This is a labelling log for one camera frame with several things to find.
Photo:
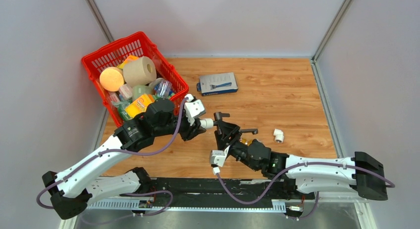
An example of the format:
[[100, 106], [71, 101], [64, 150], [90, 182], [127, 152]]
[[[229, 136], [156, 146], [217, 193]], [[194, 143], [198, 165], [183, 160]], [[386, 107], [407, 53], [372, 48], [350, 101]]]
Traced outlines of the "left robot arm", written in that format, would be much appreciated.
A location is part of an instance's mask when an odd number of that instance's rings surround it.
[[64, 171], [43, 175], [45, 191], [50, 194], [50, 208], [67, 220], [106, 198], [148, 195], [152, 184], [144, 168], [137, 167], [114, 177], [102, 178], [102, 174], [131, 156], [143, 156], [143, 149], [153, 145], [157, 137], [169, 135], [175, 139], [180, 135], [188, 141], [205, 133], [213, 127], [212, 119], [203, 118], [205, 112], [202, 101], [190, 94], [182, 100], [178, 112], [171, 100], [155, 100], [143, 113], [124, 122], [84, 159]]

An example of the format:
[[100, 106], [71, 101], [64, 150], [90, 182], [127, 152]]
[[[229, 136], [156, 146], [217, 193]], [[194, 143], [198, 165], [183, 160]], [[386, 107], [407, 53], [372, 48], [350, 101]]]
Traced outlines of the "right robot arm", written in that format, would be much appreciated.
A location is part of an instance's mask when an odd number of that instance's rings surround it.
[[383, 164], [366, 152], [335, 159], [306, 158], [274, 152], [256, 139], [244, 143], [244, 131], [238, 125], [222, 120], [214, 125], [217, 150], [212, 151], [210, 164], [216, 176], [226, 159], [233, 157], [272, 181], [282, 181], [283, 193], [291, 199], [301, 193], [354, 191], [365, 199], [386, 201], [387, 189], [395, 187], [385, 178]]

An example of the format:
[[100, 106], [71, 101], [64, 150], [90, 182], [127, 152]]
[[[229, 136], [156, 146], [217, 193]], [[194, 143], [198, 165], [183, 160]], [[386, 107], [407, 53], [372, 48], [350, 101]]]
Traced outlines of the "dark grey metal faucet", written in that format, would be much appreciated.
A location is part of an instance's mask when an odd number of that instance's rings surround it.
[[241, 137], [244, 133], [258, 134], [257, 128], [241, 129], [240, 126], [224, 121], [224, 118], [230, 117], [229, 113], [215, 112], [213, 114], [213, 125], [216, 127], [215, 135], [222, 139], [233, 136]]

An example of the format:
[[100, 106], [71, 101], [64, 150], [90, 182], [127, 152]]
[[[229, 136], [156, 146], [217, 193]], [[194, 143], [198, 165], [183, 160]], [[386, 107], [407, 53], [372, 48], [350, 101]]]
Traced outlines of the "white pvc elbow fitting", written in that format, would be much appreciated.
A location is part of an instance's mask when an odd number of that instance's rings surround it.
[[214, 120], [211, 118], [200, 119], [200, 126], [204, 129], [211, 129], [214, 127]]
[[275, 142], [283, 143], [284, 142], [284, 132], [280, 129], [275, 128], [273, 131], [273, 137]]

